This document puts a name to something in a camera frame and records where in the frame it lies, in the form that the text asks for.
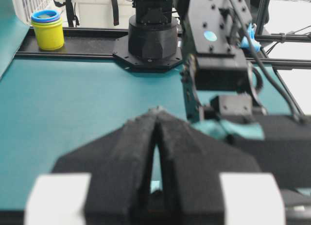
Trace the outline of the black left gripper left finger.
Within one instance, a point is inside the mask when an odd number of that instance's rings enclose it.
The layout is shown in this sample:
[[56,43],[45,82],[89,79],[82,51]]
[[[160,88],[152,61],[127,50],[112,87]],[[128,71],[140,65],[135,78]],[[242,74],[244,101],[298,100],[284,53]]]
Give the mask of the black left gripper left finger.
[[88,218],[129,218],[148,204],[156,112],[59,157],[52,173],[90,173]]

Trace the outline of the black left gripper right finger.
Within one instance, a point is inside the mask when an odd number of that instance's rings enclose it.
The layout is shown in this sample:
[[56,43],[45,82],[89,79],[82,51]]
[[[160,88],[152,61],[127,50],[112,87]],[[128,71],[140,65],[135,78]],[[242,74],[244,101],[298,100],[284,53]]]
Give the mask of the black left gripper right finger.
[[160,111],[156,115],[165,204],[183,217],[223,216],[220,173],[259,173],[255,158]]

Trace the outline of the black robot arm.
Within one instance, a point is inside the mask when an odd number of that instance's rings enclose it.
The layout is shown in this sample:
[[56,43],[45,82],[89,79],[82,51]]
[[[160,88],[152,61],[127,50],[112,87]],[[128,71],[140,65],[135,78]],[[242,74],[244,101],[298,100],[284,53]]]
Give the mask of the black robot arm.
[[[222,218],[225,213],[221,173],[258,173],[255,159],[191,127],[191,122],[218,115],[265,115],[251,84],[252,66],[237,44],[238,33],[251,26],[244,0],[187,1],[183,71],[187,121],[163,111],[149,111],[121,128],[62,157],[54,173],[89,173],[84,214],[89,219],[141,219],[148,214],[152,155],[160,151],[164,212],[184,220]],[[199,5],[211,10],[203,36]]]

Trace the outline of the black cylindrical arm base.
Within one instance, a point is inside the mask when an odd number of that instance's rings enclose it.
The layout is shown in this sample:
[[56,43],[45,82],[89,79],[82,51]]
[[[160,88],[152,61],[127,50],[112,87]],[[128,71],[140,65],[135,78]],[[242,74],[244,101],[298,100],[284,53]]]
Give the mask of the black cylindrical arm base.
[[128,34],[116,39],[113,55],[137,69],[169,70],[182,62],[173,0],[132,0],[136,13]]

